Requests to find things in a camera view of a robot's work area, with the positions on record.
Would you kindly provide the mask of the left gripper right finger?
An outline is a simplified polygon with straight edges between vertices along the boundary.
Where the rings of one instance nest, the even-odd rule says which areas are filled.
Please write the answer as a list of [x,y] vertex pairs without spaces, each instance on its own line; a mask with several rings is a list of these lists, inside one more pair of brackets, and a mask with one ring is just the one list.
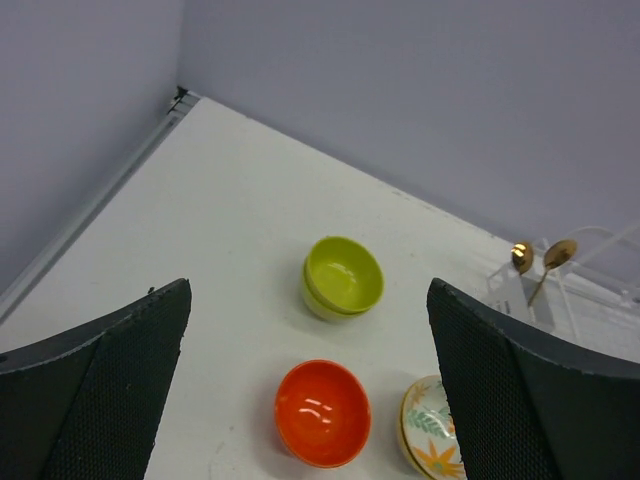
[[468,478],[638,478],[638,364],[561,340],[439,278],[426,308]]

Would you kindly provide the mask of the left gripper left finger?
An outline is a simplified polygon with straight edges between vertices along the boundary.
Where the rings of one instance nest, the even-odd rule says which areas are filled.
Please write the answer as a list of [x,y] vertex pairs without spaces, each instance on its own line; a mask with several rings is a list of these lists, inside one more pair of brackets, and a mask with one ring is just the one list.
[[2,478],[143,478],[191,301],[189,281],[178,279],[2,353]]

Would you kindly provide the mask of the floral white bowl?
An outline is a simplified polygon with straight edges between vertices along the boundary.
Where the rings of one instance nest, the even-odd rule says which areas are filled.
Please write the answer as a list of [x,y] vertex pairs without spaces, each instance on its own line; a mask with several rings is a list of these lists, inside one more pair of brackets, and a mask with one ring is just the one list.
[[414,382],[399,413],[410,452],[433,479],[466,479],[462,455],[439,375]]

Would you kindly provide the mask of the orange bowl front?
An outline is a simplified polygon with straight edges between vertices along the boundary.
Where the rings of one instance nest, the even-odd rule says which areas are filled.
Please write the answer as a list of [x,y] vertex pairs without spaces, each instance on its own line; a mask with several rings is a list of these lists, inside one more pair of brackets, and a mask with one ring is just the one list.
[[342,467],[364,449],[372,407],[357,377],[344,366],[313,359],[293,367],[274,400],[274,423],[288,452],[320,469]]

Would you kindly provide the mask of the green bowl back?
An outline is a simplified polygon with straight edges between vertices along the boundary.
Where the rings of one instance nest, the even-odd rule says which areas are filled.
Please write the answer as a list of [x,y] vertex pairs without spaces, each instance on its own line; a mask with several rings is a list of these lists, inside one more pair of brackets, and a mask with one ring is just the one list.
[[381,300],[384,274],[376,257],[362,244],[344,236],[326,236],[310,249],[304,277],[323,305],[343,315],[360,315]]

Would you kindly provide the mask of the green bowl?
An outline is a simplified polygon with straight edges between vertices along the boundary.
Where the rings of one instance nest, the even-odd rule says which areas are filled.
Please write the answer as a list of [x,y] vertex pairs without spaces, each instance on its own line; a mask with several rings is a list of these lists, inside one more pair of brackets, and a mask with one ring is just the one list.
[[327,322],[340,323],[342,321],[355,319],[369,313],[368,310],[365,310],[364,312],[345,314],[345,313],[334,311],[331,308],[322,304],[313,295],[306,278],[305,270],[302,270],[301,272],[300,292],[306,307],[318,318]]
[[310,249],[304,277],[323,305],[343,315],[360,315],[381,300],[384,274],[376,257],[362,244],[344,236],[326,236]]

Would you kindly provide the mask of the green bowl front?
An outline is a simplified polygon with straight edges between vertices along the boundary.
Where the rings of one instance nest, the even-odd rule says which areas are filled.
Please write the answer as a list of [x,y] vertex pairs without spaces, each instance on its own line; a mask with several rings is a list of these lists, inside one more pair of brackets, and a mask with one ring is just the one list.
[[305,270],[302,270],[301,272],[300,292],[306,307],[318,318],[327,322],[340,323],[342,321],[355,319],[369,313],[368,310],[365,310],[364,312],[345,314],[345,313],[334,311],[331,308],[322,304],[313,295],[306,278]]

